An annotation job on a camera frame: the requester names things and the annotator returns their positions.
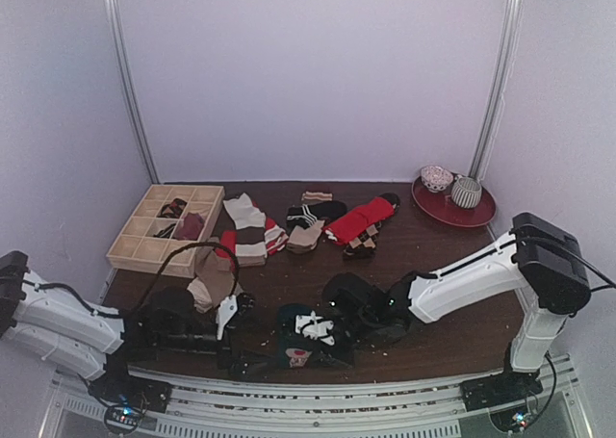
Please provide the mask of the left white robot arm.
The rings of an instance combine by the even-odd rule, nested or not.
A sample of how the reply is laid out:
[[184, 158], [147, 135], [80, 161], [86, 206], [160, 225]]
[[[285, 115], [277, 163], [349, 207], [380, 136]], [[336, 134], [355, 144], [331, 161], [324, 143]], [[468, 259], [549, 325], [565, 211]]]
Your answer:
[[2, 339], [69, 369], [118, 403], [139, 392], [129, 364], [154, 360], [162, 351], [212, 355], [231, 376], [247, 375], [249, 362], [233, 349], [231, 333], [253, 305], [251, 294], [228, 296], [215, 322], [206, 322], [191, 292], [167, 287], [134, 312], [118, 310], [89, 303], [66, 284], [43, 281], [21, 251], [1, 258]]

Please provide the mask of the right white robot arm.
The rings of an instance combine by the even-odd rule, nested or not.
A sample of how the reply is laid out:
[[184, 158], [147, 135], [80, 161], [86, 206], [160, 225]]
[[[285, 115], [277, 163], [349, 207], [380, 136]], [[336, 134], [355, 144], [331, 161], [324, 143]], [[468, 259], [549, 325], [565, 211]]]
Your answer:
[[421, 324], [518, 289], [534, 298], [508, 349], [507, 369], [493, 383], [498, 398], [511, 401], [529, 386], [566, 319], [591, 298], [578, 240], [531, 213], [517, 215], [509, 232], [480, 251], [436, 271], [411, 271], [386, 292], [353, 273], [334, 276], [322, 293], [334, 317], [298, 316], [295, 333], [330, 347], [344, 335], [388, 346]]

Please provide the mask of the argyle black red orange sock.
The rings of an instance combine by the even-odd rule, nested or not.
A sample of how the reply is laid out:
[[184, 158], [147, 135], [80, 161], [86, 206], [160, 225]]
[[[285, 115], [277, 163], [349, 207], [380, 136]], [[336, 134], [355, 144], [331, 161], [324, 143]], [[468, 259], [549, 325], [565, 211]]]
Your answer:
[[158, 218], [162, 219], [180, 219], [188, 202], [179, 197], [173, 198], [169, 203], [165, 204], [159, 214]]

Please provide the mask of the dark teal sock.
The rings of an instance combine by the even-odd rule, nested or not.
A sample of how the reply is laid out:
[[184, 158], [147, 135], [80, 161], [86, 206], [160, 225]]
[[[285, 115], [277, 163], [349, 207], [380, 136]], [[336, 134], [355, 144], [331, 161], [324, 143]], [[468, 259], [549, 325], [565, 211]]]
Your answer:
[[296, 317], [300, 316], [302, 328], [309, 323], [315, 325], [324, 334], [325, 329], [331, 329], [333, 322], [316, 315], [304, 304], [291, 303], [281, 306], [276, 313], [277, 361], [283, 369], [315, 369], [325, 366], [323, 343], [311, 337], [305, 337], [295, 331]]

